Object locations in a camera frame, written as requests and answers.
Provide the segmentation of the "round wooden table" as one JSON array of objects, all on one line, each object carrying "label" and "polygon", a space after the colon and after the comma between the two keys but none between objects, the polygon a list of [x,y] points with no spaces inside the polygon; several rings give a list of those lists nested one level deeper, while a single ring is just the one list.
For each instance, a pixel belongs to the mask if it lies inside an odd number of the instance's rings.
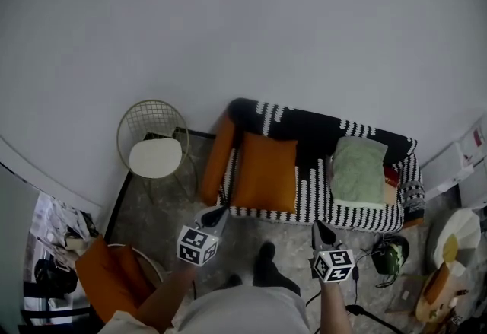
[{"label": "round wooden table", "polygon": [[442,323],[452,309],[463,303],[469,289],[462,275],[466,268],[454,260],[443,262],[423,285],[415,307],[415,318],[421,323]]}]

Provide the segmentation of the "person's left forearm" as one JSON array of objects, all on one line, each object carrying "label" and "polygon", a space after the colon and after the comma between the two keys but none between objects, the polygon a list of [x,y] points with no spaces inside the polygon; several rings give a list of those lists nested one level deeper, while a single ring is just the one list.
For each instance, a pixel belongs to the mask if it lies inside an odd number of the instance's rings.
[{"label": "person's left forearm", "polygon": [[178,266],[148,297],[135,313],[135,318],[146,326],[153,327],[164,334],[172,327],[175,317],[187,292],[196,278],[199,267],[187,262]]}]

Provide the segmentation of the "red box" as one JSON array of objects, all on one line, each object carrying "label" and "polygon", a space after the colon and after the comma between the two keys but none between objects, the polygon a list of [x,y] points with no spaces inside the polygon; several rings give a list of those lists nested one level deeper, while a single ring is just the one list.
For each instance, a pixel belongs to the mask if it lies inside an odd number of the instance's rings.
[{"label": "red box", "polygon": [[399,185],[399,173],[392,167],[384,165],[384,178],[385,183],[393,188],[397,188]]}]

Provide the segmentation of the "person's right leg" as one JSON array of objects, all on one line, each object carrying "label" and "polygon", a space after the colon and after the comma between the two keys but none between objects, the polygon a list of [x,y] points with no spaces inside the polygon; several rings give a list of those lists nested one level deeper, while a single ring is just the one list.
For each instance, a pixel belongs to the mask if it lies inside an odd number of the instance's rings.
[{"label": "person's right leg", "polygon": [[296,295],[301,295],[300,287],[285,277],[274,263],[275,244],[266,241],[259,248],[253,264],[253,286],[262,288],[285,288]]}]

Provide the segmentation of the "white water dispenser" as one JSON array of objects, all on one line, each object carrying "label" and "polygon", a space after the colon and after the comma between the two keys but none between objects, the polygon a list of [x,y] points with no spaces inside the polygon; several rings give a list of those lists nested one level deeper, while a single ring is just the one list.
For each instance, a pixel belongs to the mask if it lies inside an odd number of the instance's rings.
[{"label": "white water dispenser", "polygon": [[457,141],[422,166],[425,201],[448,191],[474,173],[487,157],[487,112]]}]

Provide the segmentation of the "green knitted cushion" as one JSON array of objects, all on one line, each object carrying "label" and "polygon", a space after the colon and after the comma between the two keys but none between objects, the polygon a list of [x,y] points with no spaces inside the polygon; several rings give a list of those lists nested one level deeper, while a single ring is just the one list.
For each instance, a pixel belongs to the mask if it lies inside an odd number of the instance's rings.
[{"label": "green knitted cushion", "polygon": [[331,160],[334,203],[347,208],[385,209],[386,152],[386,145],[368,138],[340,138]]}]

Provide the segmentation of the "white round side table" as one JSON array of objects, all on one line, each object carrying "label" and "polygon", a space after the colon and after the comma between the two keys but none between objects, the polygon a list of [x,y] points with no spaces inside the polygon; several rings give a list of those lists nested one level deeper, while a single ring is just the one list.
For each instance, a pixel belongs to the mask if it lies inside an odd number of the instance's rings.
[{"label": "white round side table", "polygon": [[135,266],[131,262],[125,261],[124,256],[121,259],[115,258],[121,273],[130,281],[133,280],[132,275],[135,275],[135,279],[144,276],[147,283],[151,283],[153,287],[157,288],[167,277],[166,269],[135,247],[131,247],[131,250],[135,261],[138,263],[138,269],[135,270]]}]

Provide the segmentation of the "white round seat pad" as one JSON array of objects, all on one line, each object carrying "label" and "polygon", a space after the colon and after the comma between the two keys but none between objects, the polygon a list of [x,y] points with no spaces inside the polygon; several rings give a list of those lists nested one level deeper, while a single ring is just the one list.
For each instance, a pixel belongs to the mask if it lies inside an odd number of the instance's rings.
[{"label": "white round seat pad", "polygon": [[129,153],[130,170],[143,178],[160,179],[172,174],[182,161],[182,147],[173,138],[144,140]]}]

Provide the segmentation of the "dark green round bag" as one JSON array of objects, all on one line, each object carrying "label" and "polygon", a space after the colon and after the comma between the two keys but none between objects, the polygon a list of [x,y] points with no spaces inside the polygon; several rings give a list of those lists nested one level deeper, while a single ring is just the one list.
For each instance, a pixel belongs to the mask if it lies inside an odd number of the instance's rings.
[{"label": "dark green round bag", "polygon": [[397,275],[409,257],[409,242],[399,235],[386,235],[375,243],[371,258],[380,275]]}]

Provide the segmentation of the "white crumpled plastic bag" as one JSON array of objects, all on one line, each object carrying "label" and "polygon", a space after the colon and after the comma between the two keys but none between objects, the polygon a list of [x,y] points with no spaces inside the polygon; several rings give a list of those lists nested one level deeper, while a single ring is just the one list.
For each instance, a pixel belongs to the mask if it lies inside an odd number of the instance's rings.
[{"label": "white crumpled plastic bag", "polygon": [[100,235],[91,215],[41,192],[30,233],[65,270],[75,263]]}]

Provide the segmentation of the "person's light grey shirt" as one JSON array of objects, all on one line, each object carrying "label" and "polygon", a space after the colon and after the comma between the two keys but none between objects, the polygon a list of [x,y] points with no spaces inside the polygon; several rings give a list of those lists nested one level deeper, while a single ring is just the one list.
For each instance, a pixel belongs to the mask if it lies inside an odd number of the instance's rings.
[{"label": "person's light grey shirt", "polygon": [[[115,312],[99,334],[160,334],[135,313]],[[295,293],[241,285],[192,302],[177,334],[309,334],[309,323],[304,302]]]}]

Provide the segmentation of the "black tripod stand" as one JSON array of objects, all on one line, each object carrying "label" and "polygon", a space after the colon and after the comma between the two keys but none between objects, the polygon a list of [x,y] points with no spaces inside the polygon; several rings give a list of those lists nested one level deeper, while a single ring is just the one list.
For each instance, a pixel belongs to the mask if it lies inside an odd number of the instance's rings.
[{"label": "black tripod stand", "polygon": [[366,311],[363,307],[357,305],[357,304],[349,304],[349,305],[346,305],[345,306],[345,309],[348,313],[351,313],[355,316],[364,316],[364,317],[367,317],[371,320],[373,320],[374,322],[376,323],[379,323],[380,325],[388,328],[389,330],[391,330],[392,332],[394,332],[395,334],[404,334],[401,330],[399,330],[397,327],[395,327],[394,325],[382,320],[381,318],[373,315],[372,313]]}]

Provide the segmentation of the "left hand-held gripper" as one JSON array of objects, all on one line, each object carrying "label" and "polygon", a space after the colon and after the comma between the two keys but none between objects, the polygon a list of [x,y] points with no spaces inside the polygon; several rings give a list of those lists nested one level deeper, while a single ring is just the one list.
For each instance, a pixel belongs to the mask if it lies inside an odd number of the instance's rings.
[{"label": "left hand-held gripper", "polygon": [[218,252],[224,223],[229,209],[224,206],[205,208],[196,214],[194,225],[183,226],[177,239],[177,258],[193,264],[204,266]]}]

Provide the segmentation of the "grey patterned knit blanket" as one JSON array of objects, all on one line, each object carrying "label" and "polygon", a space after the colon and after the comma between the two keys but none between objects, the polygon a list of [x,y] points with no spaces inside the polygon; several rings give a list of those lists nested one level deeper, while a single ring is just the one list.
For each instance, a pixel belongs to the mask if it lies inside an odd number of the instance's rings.
[{"label": "grey patterned knit blanket", "polygon": [[421,224],[425,213],[425,190],[419,181],[409,181],[401,186],[404,227]]}]

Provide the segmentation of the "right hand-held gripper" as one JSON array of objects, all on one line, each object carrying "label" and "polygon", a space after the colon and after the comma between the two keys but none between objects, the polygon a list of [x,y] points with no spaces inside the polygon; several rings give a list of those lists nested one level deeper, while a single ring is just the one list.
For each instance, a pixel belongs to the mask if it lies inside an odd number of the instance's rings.
[{"label": "right hand-held gripper", "polygon": [[[313,249],[338,246],[336,232],[323,221],[312,226]],[[343,282],[352,273],[355,259],[352,250],[324,250],[315,254],[312,263],[313,274],[322,283]]]}]

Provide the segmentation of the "black and white sofa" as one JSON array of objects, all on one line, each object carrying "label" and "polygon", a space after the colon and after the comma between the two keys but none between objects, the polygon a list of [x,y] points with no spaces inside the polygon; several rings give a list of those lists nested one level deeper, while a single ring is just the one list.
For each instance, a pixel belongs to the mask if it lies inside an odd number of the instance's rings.
[{"label": "black and white sofa", "polygon": [[[230,138],[224,138],[221,133],[217,135],[218,142],[229,145],[230,152],[222,162],[224,173],[214,202],[228,206],[233,216],[299,225],[311,225],[321,220],[336,228],[382,234],[408,228],[404,227],[401,186],[409,181],[422,183],[422,173],[415,156],[417,141],[414,138],[347,119],[245,98],[231,101],[227,113],[235,130]],[[233,206],[244,132],[298,142],[294,214]],[[383,210],[370,210],[347,208],[334,203],[330,178],[326,173],[331,170],[329,162],[338,140],[345,136],[368,138],[387,146],[384,164],[399,173],[396,205]]]}]

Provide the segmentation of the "orange cushioned chair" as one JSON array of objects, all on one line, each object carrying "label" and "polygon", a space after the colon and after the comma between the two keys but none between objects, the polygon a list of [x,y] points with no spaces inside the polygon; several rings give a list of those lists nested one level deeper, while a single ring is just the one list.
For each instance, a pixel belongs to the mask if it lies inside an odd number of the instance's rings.
[{"label": "orange cushioned chair", "polygon": [[110,246],[102,236],[96,238],[75,263],[84,292],[100,319],[107,323],[115,312],[134,314],[155,291],[144,276],[127,280],[115,258],[131,262],[138,269],[130,245]]}]

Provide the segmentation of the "black bag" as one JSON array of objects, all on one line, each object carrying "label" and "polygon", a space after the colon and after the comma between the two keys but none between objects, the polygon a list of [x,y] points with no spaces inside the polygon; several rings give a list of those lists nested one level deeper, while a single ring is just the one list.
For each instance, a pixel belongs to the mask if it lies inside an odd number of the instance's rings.
[{"label": "black bag", "polygon": [[48,297],[64,297],[78,285],[75,270],[59,265],[53,258],[39,259],[33,273],[40,290]]}]

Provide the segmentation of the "orange square cushion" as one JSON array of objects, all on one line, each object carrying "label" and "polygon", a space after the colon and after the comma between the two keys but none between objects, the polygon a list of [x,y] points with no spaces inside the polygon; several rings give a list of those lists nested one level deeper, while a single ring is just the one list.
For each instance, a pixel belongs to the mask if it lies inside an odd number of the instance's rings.
[{"label": "orange square cushion", "polygon": [[233,206],[294,214],[297,145],[245,132]]}]

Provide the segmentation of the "person's right forearm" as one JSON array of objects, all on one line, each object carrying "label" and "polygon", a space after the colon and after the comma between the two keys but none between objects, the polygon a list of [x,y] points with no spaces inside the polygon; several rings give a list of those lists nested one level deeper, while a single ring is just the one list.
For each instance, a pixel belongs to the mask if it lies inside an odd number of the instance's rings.
[{"label": "person's right forearm", "polygon": [[352,334],[339,284],[325,282],[321,283],[320,287],[320,334]]}]

